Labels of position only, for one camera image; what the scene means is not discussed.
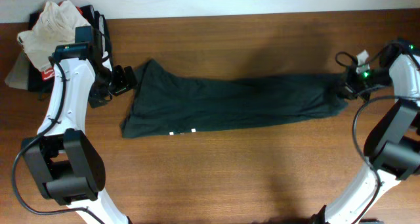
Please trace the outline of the black folded garment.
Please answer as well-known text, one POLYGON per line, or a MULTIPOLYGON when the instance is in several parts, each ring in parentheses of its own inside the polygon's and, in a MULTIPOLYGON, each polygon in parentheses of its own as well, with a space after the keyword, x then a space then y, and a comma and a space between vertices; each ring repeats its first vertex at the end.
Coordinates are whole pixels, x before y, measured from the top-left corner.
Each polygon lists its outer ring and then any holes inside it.
MULTIPOLYGON (((106 37, 110 38, 110 33, 106 18, 103 14, 100 14, 94 9, 92 5, 85 5, 78 7, 78 10, 81 12, 81 15, 92 25, 95 29, 99 30, 106 37)), ((41 12, 33 12, 30 14, 28 29, 31 30, 35 23, 38 21, 41 12)), ((112 56, 112 46, 110 41, 106 40, 105 37, 102 38, 102 49, 106 51, 110 56, 112 56)), ((29 63, 29 78, 28 78, 28 91, 31 92, 51 92, 53 88, 53 79, 43 79, 41 72, 35 69, 35 66, 32 63, 29 63)))

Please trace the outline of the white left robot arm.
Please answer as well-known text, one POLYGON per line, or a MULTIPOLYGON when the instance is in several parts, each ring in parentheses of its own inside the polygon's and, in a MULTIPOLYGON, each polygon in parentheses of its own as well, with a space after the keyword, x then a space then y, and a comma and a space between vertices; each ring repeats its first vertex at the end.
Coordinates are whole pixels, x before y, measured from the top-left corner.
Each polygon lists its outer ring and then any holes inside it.
POLYGON ((88 60, 54 60, 49 108, 24 159, 42 197, 76 212, 86 223, 130 223, 106 191, 104 162, 85 134, 88 96, 96 72, 88 60))

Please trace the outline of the black Nike t-shirt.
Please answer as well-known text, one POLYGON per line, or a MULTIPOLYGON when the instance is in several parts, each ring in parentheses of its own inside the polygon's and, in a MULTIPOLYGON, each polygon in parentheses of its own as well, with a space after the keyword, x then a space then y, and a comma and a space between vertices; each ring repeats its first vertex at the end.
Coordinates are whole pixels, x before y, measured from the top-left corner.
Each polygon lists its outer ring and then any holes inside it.
POLYGON ((333 90, 338 74, 182 78, 149 60, 135 76, 133 104, 120 125, 127 139, 297 123, 336 116, 347 107, 333 90))

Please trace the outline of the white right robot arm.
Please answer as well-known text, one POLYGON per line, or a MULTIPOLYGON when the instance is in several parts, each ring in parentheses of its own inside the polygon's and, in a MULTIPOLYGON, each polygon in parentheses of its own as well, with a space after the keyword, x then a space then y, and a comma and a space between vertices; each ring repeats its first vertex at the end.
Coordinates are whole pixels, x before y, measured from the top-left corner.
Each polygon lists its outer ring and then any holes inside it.
POLYGON ((419 56, 401 54, 389 68, 395 101, 356 150, 363 166, 343 193, 310 218, 311 223, 361 223, 391 188, 419 175, 419 141, 406 136, 419 129, 419 56))

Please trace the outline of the red folded garment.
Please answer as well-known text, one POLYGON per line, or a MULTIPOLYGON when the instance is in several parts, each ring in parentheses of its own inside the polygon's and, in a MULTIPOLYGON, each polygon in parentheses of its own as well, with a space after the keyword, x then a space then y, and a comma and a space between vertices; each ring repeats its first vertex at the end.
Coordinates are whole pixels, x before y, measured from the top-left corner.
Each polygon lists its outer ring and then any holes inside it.
POLYGON ((41 72, 43 79, 54 77, 53 67, 48 61, 48 57, 53 53, 55 47, 65 43, 74 42, 75 28, 85 26, 87 21, 81 15, 78 7, 71 1, 63 1, 59 4, 47 2, 44 11, 40 14, 39 23, 41 24, 41 39, 45 43, 43 50, 43 63, 41 72))

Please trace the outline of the white crumpled garment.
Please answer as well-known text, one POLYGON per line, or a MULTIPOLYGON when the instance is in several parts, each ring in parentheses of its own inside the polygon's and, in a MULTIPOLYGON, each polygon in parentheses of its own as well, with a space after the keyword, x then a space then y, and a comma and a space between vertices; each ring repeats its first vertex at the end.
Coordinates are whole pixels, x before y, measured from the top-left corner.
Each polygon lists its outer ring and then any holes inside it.
POLYGON ((31 30, 20 32, 17 41, 33 66, 40 72, 51 67, 49 57, 59 45, 75 42, 75 29, 88 21, 69 0, 56 4, 47 1, 31 30))

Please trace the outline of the grey-green folded garment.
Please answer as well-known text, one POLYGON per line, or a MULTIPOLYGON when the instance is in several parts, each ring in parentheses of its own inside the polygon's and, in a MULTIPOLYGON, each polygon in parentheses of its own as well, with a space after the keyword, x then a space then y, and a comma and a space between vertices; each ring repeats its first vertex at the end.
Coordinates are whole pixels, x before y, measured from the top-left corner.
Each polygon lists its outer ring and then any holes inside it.
POLYGON ((7 86, 15 89, 28 89, 30 62, 26 54, 21 51, 12 69, 5 78, 7 86))

